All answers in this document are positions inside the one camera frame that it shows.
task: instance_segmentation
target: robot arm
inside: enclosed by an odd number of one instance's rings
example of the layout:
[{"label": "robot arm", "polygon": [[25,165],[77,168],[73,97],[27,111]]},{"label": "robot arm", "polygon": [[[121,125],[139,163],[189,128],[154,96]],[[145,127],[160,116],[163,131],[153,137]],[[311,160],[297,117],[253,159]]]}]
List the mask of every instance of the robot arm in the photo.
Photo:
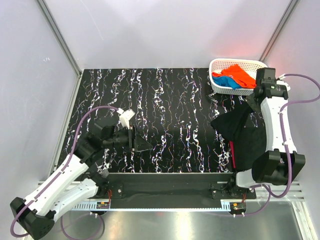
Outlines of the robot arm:
[{"label": "robot arm", "polygon": [[276,80],[274,68],[258,69],[256,84],[254,98],[260,105],[265,122],[266,149],[265,153],[254,161],[252,169],[236,174],[236,185],[240,188],[250,188],[262,183],[286,185],[288,183],[288,159],[285,144],[288,146],[292,163],[292,180],[306,162],[304,155],[297,154],[291,137],[286,108],[282,111],[286,142],[281,132],[280,109],[288,103],[290,87],[284,81]]},{"label": "robot arm", "polygon": [[55,222],[79,202],[94,196],[104,196],[108,182],[100,174],[87,178],[78,186],[65,192],[66,188],[81,174],[85,173],[96,161],[102,159],[104,149],[124,147],[127,151],[141,152],[152,149],[129,120],[135,115],[132,110],[120,109],[123,129],[115,131],[115,125],[107,119],[95,122],[92,132],[79,141],[69,161],[69,155],[59,168],[34,192],[24,199],[16,197],[10,207],[13,215],[28,208],[18,218],[19,224],[35,239],[43,238]]}]

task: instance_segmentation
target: plastic basket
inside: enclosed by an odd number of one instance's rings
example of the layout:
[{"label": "plastic basket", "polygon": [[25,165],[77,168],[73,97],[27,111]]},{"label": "plastic basket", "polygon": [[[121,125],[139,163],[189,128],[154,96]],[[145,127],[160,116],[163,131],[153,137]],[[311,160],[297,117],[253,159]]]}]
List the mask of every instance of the plastic basket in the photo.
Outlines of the plastic basket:
[{"label": "plastic basket", "polygon": [[209,66],[209,74],[212,89],[215,93],[218,94],[228,94],[228,95],[250,95],[253,93],[253,89],[250,88],[239,88],[232,89],[228,86],[219,86],[217,85],[213,78],[212,73],[215,72],[220,74],[223,69],[227,69],[228,67],[238,64],[240,68],[245,70],[252,78],[256,79],[257,70],[261,68],[267,68],[261,61],[255,60],[244,60],[244,59],[231,59],[231,58],[217,58],[210,63]]}]

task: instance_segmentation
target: orange cloth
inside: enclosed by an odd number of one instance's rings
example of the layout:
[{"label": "orange cloth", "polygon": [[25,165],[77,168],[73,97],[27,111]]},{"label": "orange cloth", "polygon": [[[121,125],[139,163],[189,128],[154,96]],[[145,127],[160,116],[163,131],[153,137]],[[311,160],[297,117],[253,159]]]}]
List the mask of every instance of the orange cloth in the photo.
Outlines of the orange cloth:
[{"label": "orange cloth", "polygon": [[213,77],[221,77],[221,76],[228,76],[232,78],[237,84],[245,89],[254,89],[256,85],[256,80],[248,73],[245,72],[238,64],[228,67],[224,69],[220,73],[212,73]]}]

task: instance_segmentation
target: black garment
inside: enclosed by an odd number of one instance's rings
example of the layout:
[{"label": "black garment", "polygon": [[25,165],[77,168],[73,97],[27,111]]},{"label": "black garment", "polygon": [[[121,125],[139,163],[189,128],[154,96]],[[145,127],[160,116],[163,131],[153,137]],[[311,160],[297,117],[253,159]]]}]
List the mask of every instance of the black garment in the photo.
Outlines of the black garment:
[{"label": "black garment", "polygon": [[234,110],[218,116],[211,126],[226,140],[233,142],[235,170],[245,171],[252,168],[253,162],[266,151],[266,128],[245,127],[253,109],[244,102]]},{"label": "black garment", "polygon": [[218,116],[211,121],[211,126],[221,134],[224,139],[234,142],[244,128],[252,108],[244,102],[232,111]]},{"label": "black garment", "polygon": [[245,171],[252,168],[254,161],[265,153],[267,146],[266,128],[244,127],[233,142],[235,169]]}]

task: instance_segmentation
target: white wall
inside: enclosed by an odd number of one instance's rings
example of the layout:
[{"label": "white wall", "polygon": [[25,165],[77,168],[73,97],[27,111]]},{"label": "white wall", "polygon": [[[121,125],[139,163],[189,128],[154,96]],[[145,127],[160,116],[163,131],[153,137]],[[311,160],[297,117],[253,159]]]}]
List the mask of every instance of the white wall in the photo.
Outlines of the white wall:
[{"label": "white wall", "polygon": [[0,239],[10,240],[9,204],[47,177],[76,75],[35,0],[0,1],[0,33]]},{"label": "white wall", "polygon": [[289,0],[46,0],[81,68],[257,60]]},{"label": "white wall", "polygon": [[[277,76],[284,73],[308,75],[320,82],[320,2],[303,0],[298,4],[270,56],[269,67]],[[286,78],[291,86],[289,100],[305,100],[319,94],[317,87],[303,78]],[[305,154],[306,165],[298,179],[308,210],[320,237],[320,101],[290,106],[290,129],[298,153]]]}]

